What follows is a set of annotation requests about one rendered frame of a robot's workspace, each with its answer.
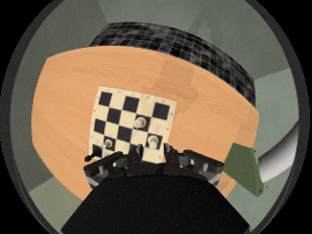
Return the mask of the chessboard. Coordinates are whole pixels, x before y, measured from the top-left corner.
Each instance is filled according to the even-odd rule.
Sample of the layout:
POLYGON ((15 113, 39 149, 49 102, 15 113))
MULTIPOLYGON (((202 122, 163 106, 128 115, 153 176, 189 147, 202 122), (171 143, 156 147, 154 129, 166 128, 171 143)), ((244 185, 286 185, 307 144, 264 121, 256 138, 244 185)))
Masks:
POLYGON ((95 160, 104 157, 104 153, 129 154, 142 143, 141 163, 162 163, 164 143, 168 142, 175 110, 176 101, 170 99, 99 86, 91 121, 89 155, 96 148, 101 155, 94 157, 95 160), (134 121, 139 117, 146 120, 146 125, 137 129, 134 121), (158 138, 155 150, 149 147, 150 136, 158 138), (102 149, 100 146, 107 139, 113 144, 102 149))

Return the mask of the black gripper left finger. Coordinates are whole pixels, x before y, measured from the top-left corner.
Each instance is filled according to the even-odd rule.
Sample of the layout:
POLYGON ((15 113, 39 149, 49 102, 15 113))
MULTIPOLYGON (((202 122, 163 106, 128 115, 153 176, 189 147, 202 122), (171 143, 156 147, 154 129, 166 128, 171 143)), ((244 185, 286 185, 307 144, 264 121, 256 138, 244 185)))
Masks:
POLYGON ((123 154, 122 151, 117 151, 86 165, 83 169, 91 188, 94 189, 104 178, 119 173, 125 170, 126 167, 127 176, 143 176, 142 156, 143 148, 142 144, 139 144, 129 151, 129 155, 123 154), (115 161, 117 166, 113 167, 115 161))

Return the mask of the black chess piece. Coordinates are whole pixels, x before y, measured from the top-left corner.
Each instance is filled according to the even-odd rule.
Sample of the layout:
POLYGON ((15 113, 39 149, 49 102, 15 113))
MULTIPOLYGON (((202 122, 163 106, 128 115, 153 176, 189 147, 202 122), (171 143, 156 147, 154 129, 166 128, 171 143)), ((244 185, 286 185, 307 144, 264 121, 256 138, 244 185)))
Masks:
POLYGON ((86 162, 90 162, 90 161, 92 160, 92 158, 94 158, 94 157, 96 157, 96 156, 99 157, 100 155, 101 155, 100 150, 96 148, 96 149, 94 150, 94 153, 93 153, 93 154, 88 155, 87 157, 85 157, 85 161, 86 161, 86 162))

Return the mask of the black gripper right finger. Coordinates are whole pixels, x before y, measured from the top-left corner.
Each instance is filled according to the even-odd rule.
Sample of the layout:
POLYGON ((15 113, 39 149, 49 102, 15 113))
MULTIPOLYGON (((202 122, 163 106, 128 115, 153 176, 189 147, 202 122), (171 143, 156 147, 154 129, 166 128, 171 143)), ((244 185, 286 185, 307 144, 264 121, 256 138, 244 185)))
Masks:
POLYGON ((167 143, 164 143, 164 156, 165 160, 167 159, 164 167, 164 175, 179 176, 180 166, 182 166, 188 171, 204 176, 208 182, 214 186, 218 185, 224 166, 222 162, 190 149, 185 149, 183 150, 183 153, 179 153, 176 149, 174 149, 171 145, 169 146, 167 143), (191 159, 194 161, 194 165, 191 164, 191 159))

